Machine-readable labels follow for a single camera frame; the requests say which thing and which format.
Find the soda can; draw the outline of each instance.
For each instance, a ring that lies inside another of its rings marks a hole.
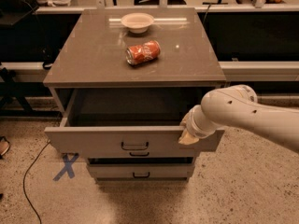
[[[129,47],[126,50],[126,59],[130,65],[137,65],[157,58],[160,52],[159,43],[153,40]]]

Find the bowl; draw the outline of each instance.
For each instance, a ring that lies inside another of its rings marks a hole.
[[[153,22],[153,17],[147,13],[130,13],[121,18],[121,24],[134,34],[145,33]]]

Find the blue tape cross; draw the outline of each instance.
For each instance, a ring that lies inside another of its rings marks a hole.
[[[64,168],[62,171],[60,171],[54,178],[54,181],[58,181],[65,173],[68,174],[69,178],[73,178],[75,176],[75,173],[72,168],[72,164],[77,160],[78,153],[74,155],[74,157],[69,160],[67,154],[63,155],[64,160]]]

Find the closed drawer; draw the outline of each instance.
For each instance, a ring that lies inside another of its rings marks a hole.
[[[183,116],[199,103],[197,88],[74,90],[60,127],[46,134],[63,153],[82,157],[193,157],[178,143]]]
[[[194,171],[193,165],[88,165],[88,171],[97,181],[116,179],[181,179],[188,180]]]

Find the concrete floor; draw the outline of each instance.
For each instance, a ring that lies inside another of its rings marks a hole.
[[[0,118],[11,143],[0,160],[0,222],[36,224],[22,180],[47,144],[44,129],[57,119]],[[298,223],[299,156],[252,133],[227,128],[216,152],[202,153],[188,183],[178,181],[95,184],[78,158],[75,176],[51,145],[26,177],[25,187],[42,223]]]

